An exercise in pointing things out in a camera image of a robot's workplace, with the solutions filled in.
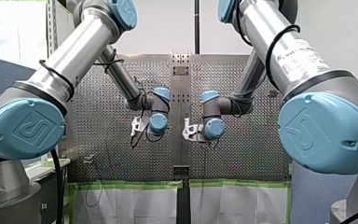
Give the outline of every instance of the white paper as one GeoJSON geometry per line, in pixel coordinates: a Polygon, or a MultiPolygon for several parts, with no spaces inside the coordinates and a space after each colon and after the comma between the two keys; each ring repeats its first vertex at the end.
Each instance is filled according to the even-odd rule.
{"type": "Polygon", "coordinates": [[[20,61],[21,65],[37,69],[39,60],[46,60],[48,55],[46,6],[35,2],[21,2],[21,5],[29,12],[19,15],[20,61]]]}
{"type": "Polygon", "coordinates": [[[12,16],[13,13],[3,15],[0,13],[0,40],[10,40],[19,35],[18,18],[12,16]]]}
{"type": "Polygon", "coordinates": [[[0,40],[0,60],[20,64],[20,48],[18,38],[12,41],[0,40]]]}
{"type": "Polygon", "coordinates": [[[0,1],[0,59],[37,68],[46,58],[46,3],[0,1]]]}
{"type": "Polygon", "coordinates": [[[176,197],[177,189],[81,190],[75,194],[74,223],[174,224],[176,197]]]}

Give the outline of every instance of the gray base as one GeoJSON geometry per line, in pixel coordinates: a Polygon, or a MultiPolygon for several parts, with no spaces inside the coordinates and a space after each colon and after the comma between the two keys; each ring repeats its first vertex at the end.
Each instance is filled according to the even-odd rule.
{"type": "Polygon", "coordinates": [[[0,224],[40,224],[40,185],[34,183],[26,195],[0,203],[0,224]]]}
{"type": "Polygon", "coordinates": [[[333,203],[330,211],[330,224],[339,224],[347,218],[347,200],[333,203]]]}

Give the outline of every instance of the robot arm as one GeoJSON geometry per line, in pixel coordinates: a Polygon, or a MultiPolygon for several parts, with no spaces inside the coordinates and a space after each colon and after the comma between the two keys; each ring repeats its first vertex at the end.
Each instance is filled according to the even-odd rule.
{"type": "MultiPolygon", "coordinates": [[[[111,46],[101,54],[99,61],[109,63],[112,55],[116,55],[111,46]]],[[[117,60],[106,67],[107,74],[116,82],[121,93],[127,100],[127,106],[131,110],[151,110],[150,118],[137,117],[132,123],[131,137],[137,133],[150,132],[155,136],[162,136],[168,126],[168,113],[171,92],[166,88],[156,87],[152,92],[140,91],[136,83],[127,72],[122,62],[117,60]]]]}
{"type": "MultiPolygon", "coordinates": [[[[282,11],[293,4],[296,1],[286,0],[282,11]]],[[[315,172],[358,174],[358,80],[348,71],[330,68],[272,0],[221,0],[219,19],[237,27],[255,49],[245,75],[257,72],[248,76],[248,83],[260,79],[264,64],[270,82],[283,95],[278,122],[287,153],[315,172]]],[[[224,122],[219,116],[226,114],[227,103],[223,104],[217,92],[209,96],[207,93],[201,96],[205,127],[201,134],[206,140],[213,140],[208,128],[209,133],[217,133],[215,139],[223,134],[224,122]],[[220,124],[208,120],[207,107],[216,108],[214,119],[220,124]]]]}
{"type": "MultiPolygon", "coordinates": [[[[0,158],[31,159],[57,145],[64,131],[66,102],[98,58],[108,63],[112,50],[109,45],[135,27],[137,14],[131,0],[119,3],[86,0],[76,7],[74,20],[76,29],[48,60],[41,63],[28,80],[15,82],[0,96],[0,158]]],[[[144,97],[122,64],[112,65],[108,71],[128,99],[130,108],[140,109],[139,104],[133,102],[144,97]]],[[[155,90],[145,97],[145,109],[156,110],[153,116],[168,113],[169,99],[164,98],[165,92],[164,97],[156,97],[159,93],[155,90]]]]}

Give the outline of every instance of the white wall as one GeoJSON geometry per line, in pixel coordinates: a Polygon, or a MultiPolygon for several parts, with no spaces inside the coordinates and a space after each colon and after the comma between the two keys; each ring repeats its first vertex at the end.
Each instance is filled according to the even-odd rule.
{"type": "Polygon", "coordinates": [[[252,48],[242,41],[234,27],[218,19],[218,2],[218,0],[200,0],[200,53],[250,54],[252,48]]]}
{"type": "MultiPolygon", "coordinates": [[[[120,54],[194,53],[194,0],[134,0],[137,27],[115,44],[120,54]]],[[[218,0],[200,0],[200,53],[249,54],[251,48],[217,18],[218,0]]]]}
{"type": "Polygon", "coordinates": [[[358,0],[299,0],[301,35],[332,67],[358,78],[358,0]]]}
{"type": "MultiPolygon", "coordinates": [[[[358,78],[358,0],[299,0],[297,23],[332,67],[358,78]]],[[[348,197],[355,176],[321,175],[294,164],[292,223],[326,223],[331,204],[348,197]]]]}
{"type": "Polygon", "coordinates": [[[37,68],[46,57],[46,3],[0,1],[0,59],[37,68]]]}

